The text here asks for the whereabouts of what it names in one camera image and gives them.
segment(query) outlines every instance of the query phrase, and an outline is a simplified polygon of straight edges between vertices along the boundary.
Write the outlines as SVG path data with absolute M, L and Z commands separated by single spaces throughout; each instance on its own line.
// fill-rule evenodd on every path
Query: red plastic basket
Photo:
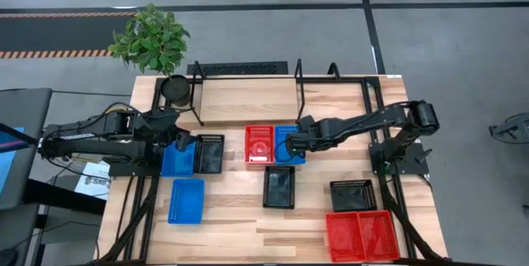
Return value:
M 333 262 L 399 259 L 389 211 L 326 214 L 329 251 Z
M 246 126 L 245 161 L 250 164 L 274 162 L 274 127 Z

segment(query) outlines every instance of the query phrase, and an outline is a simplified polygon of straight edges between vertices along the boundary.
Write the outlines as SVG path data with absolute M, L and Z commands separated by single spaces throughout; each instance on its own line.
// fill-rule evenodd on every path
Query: black plant pot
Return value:
M 162 82 L 161 92 L 166 100 L 176 106 L 189 104 L 190 88 L 188 80 L 182 75 L 172 75 Z

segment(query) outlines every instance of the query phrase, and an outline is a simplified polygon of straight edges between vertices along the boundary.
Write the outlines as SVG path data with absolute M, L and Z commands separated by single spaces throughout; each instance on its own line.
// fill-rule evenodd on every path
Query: gray floor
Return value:
M 115 7 L 360 0 L 0 0 L 0 8 Z M 371 2 L 512 2 L 529 0 L 371 0 Z M 177 18 L 191 31 L 185 64 L 287 60 L 306 73 L 336 61 L 343 74 L 372 74 L 374 62 L 361 10 L 188 12 Z M 526 265 L 529 218 L 528 153 L 488 137 L 487 127 L 529 107 L 529 8 L 376 10 L 388 74 L 402 74 L 410 98 L 432 102 L 441 129 L 422 139 L 450 256 L 459 261 Z M 129 94 L 135 77 L 106 58 L 0 60 L 0 89 L 51 87 Z M 54 94 L 48 123 L 100 112 L 127 97 Z M 36 163 L 33 178 L 59 170 Z M 60 253 L 68 252 L 64 257 Z M 55 245 L 46 265 L 90 257 L 93 240 Z

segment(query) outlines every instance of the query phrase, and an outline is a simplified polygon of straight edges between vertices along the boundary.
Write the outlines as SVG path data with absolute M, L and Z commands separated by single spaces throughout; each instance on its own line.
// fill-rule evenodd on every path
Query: basket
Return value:
M 294 209 L 295 172 L 292 166 L 266 166 L 263 207 Z
M 178 151 L 173 143 L 164 149 L 162 177 L 192 177 L 196 142 L 188 145 L 185 151 Z
M 203 179 L 175 179 L 167 222 L 169 224 L 200 224 L 203 205 Z
M 285 140 L 287 134 L 298 132 L 297 126 L 276 126 L 275 135 L 275 147 L 274 147 L 274 160 L 275 164 L 305 164 L 305 158 L 294 155 L 291 156 L 287 151 Z
M 326 227 L 333 262 L 400 258 L 389 211 L 327 213 Z
M 331 182 L 331 198 L 334 212 L 377 210 L 369 179 Z
M 195 173 L 221 173 L 224 135 L 198 135 Z
M 245 162 L 272 164 L 274 162 L 274 128 L 272 126 L 246 126 Z

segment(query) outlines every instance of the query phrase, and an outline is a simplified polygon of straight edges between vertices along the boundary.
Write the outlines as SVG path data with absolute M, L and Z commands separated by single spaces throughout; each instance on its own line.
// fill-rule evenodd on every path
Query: blue plastic basket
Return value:
M 188 145 L 185 151 L 178 151 L 174 142 L 164 150 L 162 177 L 192 177 L 197 143 Z
M 204 206 L 204 179 L 175 179 L 169 206 L 169 224 L 200 224 Z
M 294 156 L 290 158 L 290 154 L 287 151 L 287 146 L 283 142 L 287 139 L 287 134 L 295 133 L 298 131 L 297 126 L 276 126 L 275 127 L 275 164 L 305 164 L 304 158 Z

